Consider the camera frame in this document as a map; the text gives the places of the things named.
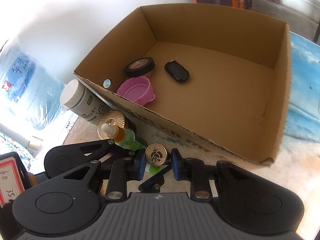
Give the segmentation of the black key fob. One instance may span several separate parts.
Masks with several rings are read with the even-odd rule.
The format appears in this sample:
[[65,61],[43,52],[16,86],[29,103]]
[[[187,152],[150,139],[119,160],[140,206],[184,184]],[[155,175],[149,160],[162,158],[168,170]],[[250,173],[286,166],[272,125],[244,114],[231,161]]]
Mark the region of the black key fob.
[[184,82],[189,79],[189,72],[175,60],[167,62],[164,69],[178,82]]

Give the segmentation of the white supplement bottle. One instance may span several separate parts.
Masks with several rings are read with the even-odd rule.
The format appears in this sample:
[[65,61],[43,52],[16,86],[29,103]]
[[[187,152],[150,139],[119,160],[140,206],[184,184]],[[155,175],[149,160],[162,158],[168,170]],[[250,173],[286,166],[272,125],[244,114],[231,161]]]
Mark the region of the white supplement bottle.
[[60,95],[60,103],[87,122],[98,125],[110,107],[77,79],[71,80]]

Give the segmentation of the red white label box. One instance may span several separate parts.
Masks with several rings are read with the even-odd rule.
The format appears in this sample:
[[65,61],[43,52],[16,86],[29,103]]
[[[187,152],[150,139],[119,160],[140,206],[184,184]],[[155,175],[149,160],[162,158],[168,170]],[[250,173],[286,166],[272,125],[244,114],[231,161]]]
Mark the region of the red white label box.
[[25,190],[32,187],[28,172],[16,152],[1,155],[1,237],[13,239],[20,228],[13,216],[14,200]]

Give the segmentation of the white power strip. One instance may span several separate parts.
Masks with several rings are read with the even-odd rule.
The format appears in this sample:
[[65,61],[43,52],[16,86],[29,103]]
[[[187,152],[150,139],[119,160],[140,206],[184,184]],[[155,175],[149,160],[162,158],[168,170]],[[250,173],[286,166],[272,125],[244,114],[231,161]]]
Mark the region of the white power strip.
[[27,150],[34,158],[36,158],[42,151],[42,145],[43,140],[41,138],[32,136],[27,144]]

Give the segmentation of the black tape roll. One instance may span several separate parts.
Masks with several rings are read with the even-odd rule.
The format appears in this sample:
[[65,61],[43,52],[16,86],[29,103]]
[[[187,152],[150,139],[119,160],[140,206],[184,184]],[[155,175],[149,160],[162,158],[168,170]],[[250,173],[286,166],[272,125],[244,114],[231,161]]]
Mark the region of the black tape roll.
[[124,68],[127,77],[139,77],[151,72],[155,67],[155,62],[151,57],[143,57],[131,62]]

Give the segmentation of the blue water jug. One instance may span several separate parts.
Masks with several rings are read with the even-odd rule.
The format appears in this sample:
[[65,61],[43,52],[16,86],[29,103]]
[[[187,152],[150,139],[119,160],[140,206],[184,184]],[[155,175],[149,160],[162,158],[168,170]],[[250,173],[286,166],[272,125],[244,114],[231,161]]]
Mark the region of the blue water jug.
[[1,99],[15,116],[36,130],[43,130],[63,110],[64,84],[26,54],[18,39],[1,46]]

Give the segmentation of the green glue stick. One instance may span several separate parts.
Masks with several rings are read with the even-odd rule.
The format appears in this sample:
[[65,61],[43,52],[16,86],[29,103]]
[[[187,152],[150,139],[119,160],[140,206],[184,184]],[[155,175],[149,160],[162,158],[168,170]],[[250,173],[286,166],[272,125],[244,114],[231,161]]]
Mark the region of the green glue stick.
[[146,164],[145,171],[154,175],[158,173],[162,168],[160,166],[153,166],[151,164]]

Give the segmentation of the green dropper bottle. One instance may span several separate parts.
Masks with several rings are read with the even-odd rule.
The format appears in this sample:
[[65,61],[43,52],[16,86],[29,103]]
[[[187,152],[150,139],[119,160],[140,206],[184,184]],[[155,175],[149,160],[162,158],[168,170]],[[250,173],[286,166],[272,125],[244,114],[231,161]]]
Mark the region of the green dropper bottle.
[[135,132],[129,128],[121,128],[117,125],[103,124],[101,130],[112,139],[118,146],[127,150],[140,150],[147,148],[147,142],[137,137]]

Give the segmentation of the brown cardboard box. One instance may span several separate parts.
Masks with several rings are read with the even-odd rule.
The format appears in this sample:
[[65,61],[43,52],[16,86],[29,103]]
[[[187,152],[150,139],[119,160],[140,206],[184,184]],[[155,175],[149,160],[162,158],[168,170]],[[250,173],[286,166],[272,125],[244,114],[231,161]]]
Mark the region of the brown cardboard box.
[[[289,25],[212,4],[146,5],[120,21],[74,73],[108,102],[179,141],[242,165],[271,165],[281,144],[291,83]],[[124,68],[151,57],[155,100],[119,96]],[[175,60],[189,79],[164,69]]]

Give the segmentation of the gold lid cream jar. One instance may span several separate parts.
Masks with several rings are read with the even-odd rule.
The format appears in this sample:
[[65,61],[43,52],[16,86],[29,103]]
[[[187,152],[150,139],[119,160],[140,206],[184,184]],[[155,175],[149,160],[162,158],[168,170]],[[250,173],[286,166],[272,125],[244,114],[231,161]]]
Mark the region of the gold lid cream jar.
[[108,111],[100,120],[97,133],[101,140],[109,138],[108,135],[102,130],[103,124],[117,125],[121,128],[129,128],[135,133],[137,132],[136,125],[119,110]]

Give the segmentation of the black gold lipstick tube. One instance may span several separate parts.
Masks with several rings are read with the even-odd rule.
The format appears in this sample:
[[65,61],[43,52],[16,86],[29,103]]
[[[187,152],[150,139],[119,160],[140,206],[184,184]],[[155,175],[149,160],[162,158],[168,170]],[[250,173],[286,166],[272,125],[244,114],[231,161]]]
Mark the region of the black gold lipstick tube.
[[149,164],[161,166],[168,158],[166,148],[161,144],[151,144],[145,150],[145,157]]

